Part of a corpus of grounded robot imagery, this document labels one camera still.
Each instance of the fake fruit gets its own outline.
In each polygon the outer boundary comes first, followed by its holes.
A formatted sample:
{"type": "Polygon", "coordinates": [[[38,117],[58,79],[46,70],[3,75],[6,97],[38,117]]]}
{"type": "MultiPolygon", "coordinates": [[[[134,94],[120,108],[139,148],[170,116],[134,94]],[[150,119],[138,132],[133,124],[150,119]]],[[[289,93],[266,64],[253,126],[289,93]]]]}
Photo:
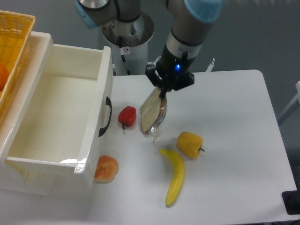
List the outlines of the fake fruit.
{"type": "Polygon", "coordinates": [[[131,127],[134,125],[136,119],[136,109],[132,106],[126,106],[118,116],[118,122],[122,124],[123,130],[125,127],[131,127]]]}
{"type": "Polygon", "coordinates": [[[201,148],[202,144],[203,139],[200,136],[188,131],[182,132],[177,138],[177,146],[179,149],[192,159],[199,156],[200,150],[204,151],[201,148]]]}
{"type": "Polygon", "coordinates": [[[181,190],[185,173],[184,163],[181,156],[174,150],[160,149],[159,153],[167,156],[173,165],[173,179],[165,198],[165,205],[170,207],[175,203],[181,190]]]}
{"type": "Polygon", "coordinates": [[[8,81],[9,72],[3,63],[0,61],[0,91],[4,89],[6,82],[8,81]]]}
{"type": "Polygon", "coordinates": [[[100,156],[94,176],[94,181],[109,183],[119,171],[118,161],[110,156],[100,156]]]}

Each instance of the black object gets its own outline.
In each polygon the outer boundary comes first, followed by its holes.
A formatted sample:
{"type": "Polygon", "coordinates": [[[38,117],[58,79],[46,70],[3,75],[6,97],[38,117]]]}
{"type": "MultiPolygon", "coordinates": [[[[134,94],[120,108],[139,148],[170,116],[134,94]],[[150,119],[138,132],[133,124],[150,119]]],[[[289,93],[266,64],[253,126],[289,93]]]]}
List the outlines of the black object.
{"type": "Polygon", "coordinates": [[[282,198],[285,203],[286,212],[289,215],[300,214],[300,192],[299,191],[284,191],[282,198]]]}
{"type": "Polygon", "coordinates": [[[109,119],[108,119],[107,125],[103,128],[100,128],[100,130],[99,130],[99,137],[101,137],[107,131],[109,124],[111,123],[111,119],[112,119],[113,107],[112,107],[112,102],[109,97],[106,97],[106,104],[110,107],[111,111],[109,113],[109,119]]]}
{"type": "Polygon", "coordinates": [[[146,66],[146,76],[154,86],[161,89],[160,98],[164,98],[167,91],[180,90],[194,84],[194,74],[189,72],[194,59],[188,59],[188,52],[183,52],[182,57],[178,58],[165,46],[156,65],[146,66]]]}

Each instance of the wicker basket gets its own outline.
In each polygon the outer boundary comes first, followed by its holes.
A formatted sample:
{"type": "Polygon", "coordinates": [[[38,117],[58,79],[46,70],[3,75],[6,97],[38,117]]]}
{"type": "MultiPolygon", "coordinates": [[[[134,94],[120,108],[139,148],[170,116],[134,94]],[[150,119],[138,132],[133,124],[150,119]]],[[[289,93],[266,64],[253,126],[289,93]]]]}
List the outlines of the wicker basket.
{"type": "Polygon", "coordinates": [[[34,23],[34,16],[0,11],[0,60],[9,72],[0,97],[0,116],[14,85],[26,42],[34,23]]]}

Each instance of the banana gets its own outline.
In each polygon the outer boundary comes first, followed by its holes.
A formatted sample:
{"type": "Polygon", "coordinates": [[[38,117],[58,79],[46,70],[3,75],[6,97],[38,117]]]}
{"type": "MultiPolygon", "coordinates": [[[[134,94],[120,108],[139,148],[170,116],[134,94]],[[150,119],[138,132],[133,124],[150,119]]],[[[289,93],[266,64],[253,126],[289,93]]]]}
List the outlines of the banana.
{"type": "Polygon", "coordinates": [[[177,199],[184,180],[184,164],[181,156],[174,150],[160,149],[159,153],[167,156],[173,165],[173,180],[165,198],[165,205],[171,207],[177,199]]]}

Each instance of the white cylindrical base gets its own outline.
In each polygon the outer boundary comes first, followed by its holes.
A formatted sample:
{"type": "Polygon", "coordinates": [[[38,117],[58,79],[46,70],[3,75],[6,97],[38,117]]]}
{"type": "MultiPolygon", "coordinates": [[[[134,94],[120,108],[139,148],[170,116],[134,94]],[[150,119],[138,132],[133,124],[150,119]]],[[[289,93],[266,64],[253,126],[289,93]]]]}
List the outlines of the white cylindrical base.
{"type": "MultiPolygon", "coordinates": [[[[112,43],[110,44],[116,75],[128,75],[125,64],[122,61],[120,48],[112,43]]],[[[130,47],[129,49],[130,53],[125,54],[124,57],[130,73],[132,75],[145,74],[146,65],[148,63],[148,42],[136,47],[130,47]]]]}

